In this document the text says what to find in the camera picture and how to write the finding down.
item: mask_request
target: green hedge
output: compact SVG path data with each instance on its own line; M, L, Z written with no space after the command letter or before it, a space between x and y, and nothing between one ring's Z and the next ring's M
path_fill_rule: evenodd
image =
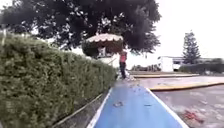
M185 65L180 68L180 71L188 73L199 73L199 74L203 74L206 71L211 71L213 73L222 73L224 72L224 64Z
M0 46L0 122L4 128L51 127L108 90L115 73L101 62L9 35Z

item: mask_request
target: pants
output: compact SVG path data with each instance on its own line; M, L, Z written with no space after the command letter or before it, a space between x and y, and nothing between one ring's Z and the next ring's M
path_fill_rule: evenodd
M120 71L123 79L126 78L125 69L126 69L126 63L120 62Z

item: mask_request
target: leg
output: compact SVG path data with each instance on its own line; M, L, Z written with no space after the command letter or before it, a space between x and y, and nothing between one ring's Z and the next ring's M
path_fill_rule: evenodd
M125 75L125 63L120 62L120 70L121 70L122 78L125 79L126 78L126 75Z

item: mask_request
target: umbrella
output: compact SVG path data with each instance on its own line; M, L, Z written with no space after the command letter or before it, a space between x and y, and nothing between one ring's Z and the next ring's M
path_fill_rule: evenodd
M86 42L97 48L105 47L107 51L117 53L122 50L123 40L124 39L122 36L105 33L90 37L86 40Z
M87 39L87 42L119 42L123 41L122 36L114 35L114 34L100 34Z

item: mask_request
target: pink shirt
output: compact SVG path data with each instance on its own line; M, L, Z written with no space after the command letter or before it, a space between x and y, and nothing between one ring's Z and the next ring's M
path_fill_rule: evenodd
M120 62L125 62L127 60L127 52L120 53Z

